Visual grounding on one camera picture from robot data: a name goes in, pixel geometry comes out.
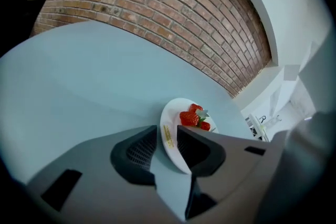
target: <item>red strawberry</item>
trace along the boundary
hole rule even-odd
[[[201,107],[200,105],[197,105],[197,104],[191,104],[191,106],[189,108],[189,111],[190,112],[196,112],[197,109],[203,110],[203,107]]]
[[[195,112],[183,111],[180,119],[183,126],[197,126],[200,117]]]
[[[202,121],[202,122],[201,122],[201,129],[202,129],[202,130],[209,131],[209,130],[210,130],[210,123],[205,122],[205,121]]]

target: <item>white plate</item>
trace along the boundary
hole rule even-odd
[[[161,137],[164,149],[172,162],[186,174],[191,174],[191,171],[177,148],[177,126],[181,125],[180,112],[188,111],[191,104],[197,103],[186,98],[173,99],[164,107],[160,119]],[[214,133],[218,133],[217,126],[210,115],[205,121],[210,123],[211,130],[216,128],[213,131]]]

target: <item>table surface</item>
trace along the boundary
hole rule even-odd
[[[0,59],[0,153],[14,178],[40,169],[88,139],[159,125],[172,99],[209,110],[221,134],[253,139],[223,87],[172,53],[99,22],[55,28]],[[184,219],[191,177],[158,143],[157,192]]]

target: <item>brick wall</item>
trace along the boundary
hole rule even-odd
[[[231,97],[271,57],[249,0],[47,0],[34,34],[85,20],[120,27],[161,46],[217,81]]]

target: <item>white table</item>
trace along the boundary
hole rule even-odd
[[[220,133],[253,139],[224,88],[172,53],[99,22],[58,27],[0,59],[0,153],[26,184],[80,142],[159,125],[177,97],[208,109]],[[158,194],[184,219],[191,178],[160,141],[151,172]]]

